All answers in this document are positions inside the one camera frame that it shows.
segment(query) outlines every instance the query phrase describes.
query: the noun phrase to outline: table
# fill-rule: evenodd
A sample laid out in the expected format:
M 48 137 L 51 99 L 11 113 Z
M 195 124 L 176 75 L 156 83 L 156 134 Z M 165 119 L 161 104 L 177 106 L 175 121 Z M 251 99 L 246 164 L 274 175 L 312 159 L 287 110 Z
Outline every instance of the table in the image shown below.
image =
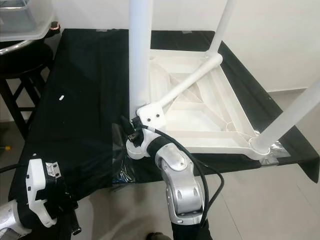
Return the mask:
M 212 31 L 153 31 L 151 48 L 206 51 L 213 35 Z M 62 34 L 19 162 L 32 158 L 58 161 L 75 200 L 112 186 L 119 171 L 113 164 L 112 123 L 129 115 L 128 51 L 128 30 L 65 29 Z M 253 128 L 263 131 L 282 110 L 224 43 L 219 53 L 223 56 L 222 69 Z M 279 158 L 279 165 L 298 163 L 317 182 L 319 155 L 299 130 L 293 127 L 280 142 L 291 156 Z M 221 172 L 263 166 L 238 154 L 195 156 Z M 124 164 L 136 183 L 162 180 L 160 170 L 149 158 L 125 159 L 120 165 Z M 16 170 L 9 200 L 26 201 L 26 171 Z

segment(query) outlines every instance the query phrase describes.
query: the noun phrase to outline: chair leg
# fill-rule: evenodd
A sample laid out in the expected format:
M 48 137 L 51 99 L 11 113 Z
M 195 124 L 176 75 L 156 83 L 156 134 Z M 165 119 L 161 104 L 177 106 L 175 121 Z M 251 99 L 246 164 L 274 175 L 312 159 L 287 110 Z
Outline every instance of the chair leg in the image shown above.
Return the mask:
M 21 76 L 20 80 L 22 82 L 22 84 L 24 85 L 24 88 L 26 90 L 26 92 L 29 94 L 33 104 L 35 106 L 38 105 L 39 101 L 40 101 L 40 97 L 38 96 L 34 86 L 32 85 L 30 79 L 27 76 Z
M 0 79 L 0 94 L 7 108 L 9 109 L 20 133 L 22 134 L 23 138 L 26 139 L 28 135 L 28 126 L 21 112 L 19 111 L 16 100 L 14 99 L 14 96 L 11 93 L 7 80 L 5 79 Z
M 32 80 L 32 82 L 34 83 L 34 85 L 35 85 L 36 89 L 38 90 L 38 92 L 40 94 L 42 94 L 43 91 L 44 91 L 46 82 L 42 78 L 41 74 L 40 73 L 35 73 L 35 74 L 33 74 L 33 75 L 29 76 L 29 77 Z

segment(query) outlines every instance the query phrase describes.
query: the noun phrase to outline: transparent plastic container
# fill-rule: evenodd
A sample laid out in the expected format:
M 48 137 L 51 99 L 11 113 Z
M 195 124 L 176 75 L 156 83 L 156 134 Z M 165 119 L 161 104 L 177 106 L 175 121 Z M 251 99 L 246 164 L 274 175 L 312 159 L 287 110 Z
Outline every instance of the transparent plastic container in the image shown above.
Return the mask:
M 0 41 L 41 39 L 53 20 L 51 0 L 0 0 Z

